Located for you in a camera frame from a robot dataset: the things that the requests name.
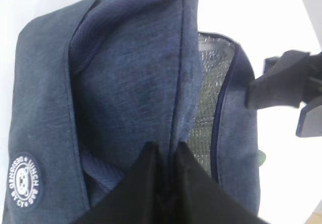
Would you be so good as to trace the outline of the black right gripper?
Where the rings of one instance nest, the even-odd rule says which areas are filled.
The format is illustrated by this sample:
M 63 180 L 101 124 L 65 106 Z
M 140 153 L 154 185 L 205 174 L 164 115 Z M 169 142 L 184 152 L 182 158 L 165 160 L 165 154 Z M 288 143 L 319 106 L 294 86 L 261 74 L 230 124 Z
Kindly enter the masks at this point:
M 249 83 L 246 106 L 264 109 L 275 106 L 301 109 L 298 137 L 321 137 L 321 54 L 289 50 L 280 57 L 265 59 L 264 74 Z

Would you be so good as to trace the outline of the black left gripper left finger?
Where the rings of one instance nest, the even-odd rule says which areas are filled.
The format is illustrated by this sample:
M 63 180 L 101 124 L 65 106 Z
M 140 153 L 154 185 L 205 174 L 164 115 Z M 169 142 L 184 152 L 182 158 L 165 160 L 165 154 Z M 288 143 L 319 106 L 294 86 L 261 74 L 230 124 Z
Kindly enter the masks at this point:
M 154 223 L 158 157 L 147 142 L 124 179 L 75 223 Z

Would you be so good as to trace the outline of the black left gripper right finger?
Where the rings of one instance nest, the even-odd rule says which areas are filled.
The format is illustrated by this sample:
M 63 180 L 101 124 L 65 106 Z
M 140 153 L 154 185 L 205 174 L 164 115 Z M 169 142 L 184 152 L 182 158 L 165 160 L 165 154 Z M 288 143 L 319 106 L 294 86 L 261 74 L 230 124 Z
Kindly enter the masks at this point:
M 185 142 L 175 151 L 174 207 L 170 223 L 265 223 L 213 181 Z

